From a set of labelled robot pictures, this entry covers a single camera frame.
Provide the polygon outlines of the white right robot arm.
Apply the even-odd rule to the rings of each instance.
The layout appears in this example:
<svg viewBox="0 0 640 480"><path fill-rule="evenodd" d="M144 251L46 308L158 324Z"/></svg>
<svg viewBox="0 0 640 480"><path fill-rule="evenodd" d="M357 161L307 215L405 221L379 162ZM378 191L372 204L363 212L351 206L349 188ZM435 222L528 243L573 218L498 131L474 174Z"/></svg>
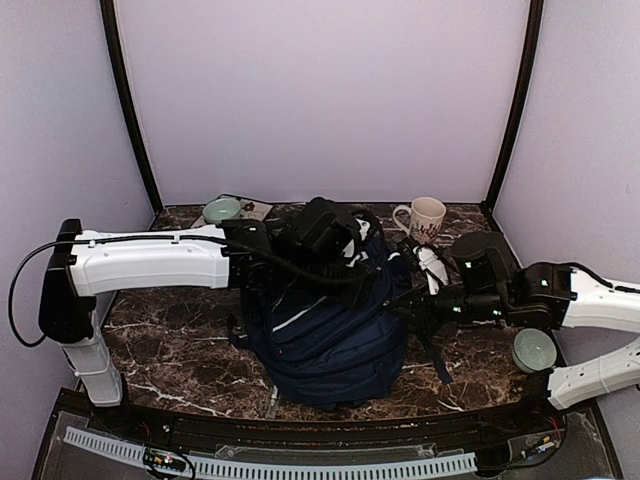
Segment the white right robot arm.
<svg viewBox="0 0 640 480"><path fill-rule="evenodd" d="M422 340L448 322L502 320L509 326L537 329L601 328L638 333L639 287L615 284L576 263L539 262L506 278L493 275L459 285L428 286L402 294L389 310L412 326ZM639 382L639 343L577 365L546 368L536 375L528 396L510 413L521 434L534 432L558 410Z"/></svg>

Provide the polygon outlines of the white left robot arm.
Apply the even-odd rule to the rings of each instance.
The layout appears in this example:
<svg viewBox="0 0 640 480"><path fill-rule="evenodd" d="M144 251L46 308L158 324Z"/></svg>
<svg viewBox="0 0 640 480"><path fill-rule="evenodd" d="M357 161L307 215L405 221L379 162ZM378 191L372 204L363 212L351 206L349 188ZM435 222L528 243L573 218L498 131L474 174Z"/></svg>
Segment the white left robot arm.
<svg viewBox="0 0 640 480"><path fill-rule="evenodd" d="M372 276L362 260L380 235L363 216L321 223L310 239L274 236L256 220L164 232L105 233L63 222L55 241L30 252L52 252L41 288L38 327L68 357L92 405L120 436L141 427L140 412L125 400L95 312L103 293L160 287L250 291L301 284L350 303Z"/></svg>

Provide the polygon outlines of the navy blue student backpack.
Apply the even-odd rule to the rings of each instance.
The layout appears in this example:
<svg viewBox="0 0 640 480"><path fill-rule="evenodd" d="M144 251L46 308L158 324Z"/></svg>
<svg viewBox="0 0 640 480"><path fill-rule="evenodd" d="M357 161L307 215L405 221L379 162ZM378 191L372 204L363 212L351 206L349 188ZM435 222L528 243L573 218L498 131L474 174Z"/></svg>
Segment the navy blue student backpack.
<svg viewBox="0 0 640 480"><path fill-rule="evenodd" d="M406 323L390 307L412 286L408 263L375 215L353 215L363 244L346 257L373 270L356 282L315 283L279 267L262 274L266 257L235 253L245 332L230 332L229 342L252 351L284 397L325 410L388 396L408 344Z"/></svg>

